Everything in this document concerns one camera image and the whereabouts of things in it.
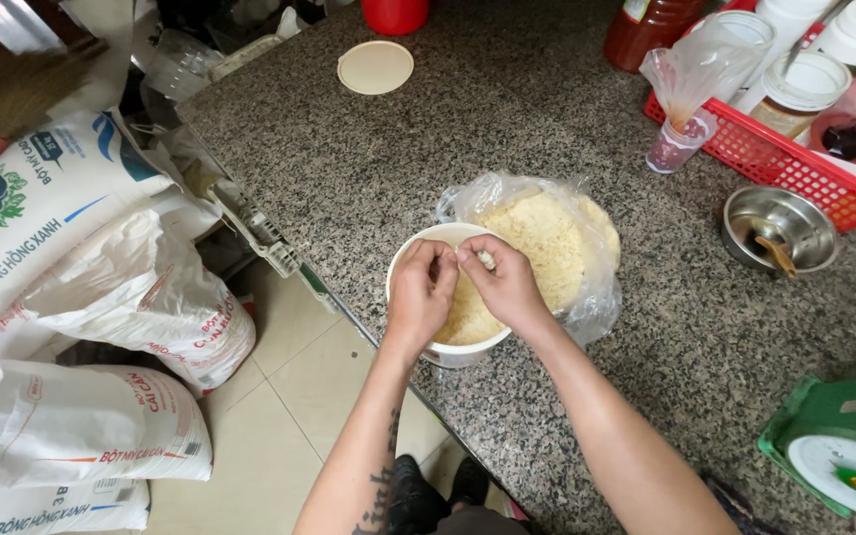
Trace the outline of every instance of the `black shoe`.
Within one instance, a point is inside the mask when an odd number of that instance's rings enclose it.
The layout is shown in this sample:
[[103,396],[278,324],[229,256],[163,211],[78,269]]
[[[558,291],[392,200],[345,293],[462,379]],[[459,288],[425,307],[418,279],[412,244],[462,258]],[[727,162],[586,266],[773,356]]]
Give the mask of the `black shoe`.
[[388,533],[434,533],[437,523],[451,514],[451,507],[422,477],[411,455],[395,460],[392,477],[392,505],[388,509]]
[[454,506],[458,502],[467,505],[484,505],[487,500],[488,477],[484,468],[471,457],[466,457],[458,466],[455,473],[455,482],[451,486],[451,498],[448,505]]

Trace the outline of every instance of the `metal bowl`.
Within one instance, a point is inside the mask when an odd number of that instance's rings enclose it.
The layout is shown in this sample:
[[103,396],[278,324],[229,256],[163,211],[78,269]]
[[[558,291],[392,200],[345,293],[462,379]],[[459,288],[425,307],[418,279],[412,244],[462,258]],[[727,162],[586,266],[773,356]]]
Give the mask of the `metal bowl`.
[[741,188],[726,201],[723,220],[722,243],[749,268],[781,271],[756,236],[782,244],[799,274],[826,268],[838,255],[838,231],[826,213],[787,189]]

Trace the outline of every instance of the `hand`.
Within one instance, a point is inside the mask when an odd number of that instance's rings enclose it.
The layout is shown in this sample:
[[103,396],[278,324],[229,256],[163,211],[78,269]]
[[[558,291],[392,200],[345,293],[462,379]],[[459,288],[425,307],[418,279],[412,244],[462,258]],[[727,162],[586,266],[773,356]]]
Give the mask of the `hand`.
[[457,284],[455,249],[445,242],[414,240],[392,270],[382,345],[399,344],[413,364],[448,319]]
[[[493,271],[487,271],[478,260],[477,253],[482,250],[493,257]],[[468,238],[458,247],[458,262],[493,317],[521,338],[527,338],[544,322],[554,321],[540,295],[531,261],[504,240],[493,234]]]

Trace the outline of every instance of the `scale dial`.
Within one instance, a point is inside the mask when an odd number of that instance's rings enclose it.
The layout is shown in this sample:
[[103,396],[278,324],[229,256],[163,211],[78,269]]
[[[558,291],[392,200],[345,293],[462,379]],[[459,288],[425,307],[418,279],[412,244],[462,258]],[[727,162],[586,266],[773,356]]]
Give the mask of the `scale dial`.
[[811,486],[856,512],[856,441],[803,436],[788,445],[788,460]]

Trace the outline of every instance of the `kitchen scale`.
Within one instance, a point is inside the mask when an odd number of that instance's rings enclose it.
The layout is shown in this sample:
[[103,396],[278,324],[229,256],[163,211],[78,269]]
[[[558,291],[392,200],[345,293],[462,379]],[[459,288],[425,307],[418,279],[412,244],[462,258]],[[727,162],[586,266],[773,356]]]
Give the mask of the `kitchen scale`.
[[758,446],[845,518],[856,512],[856,379],[806,376],[775,412]]

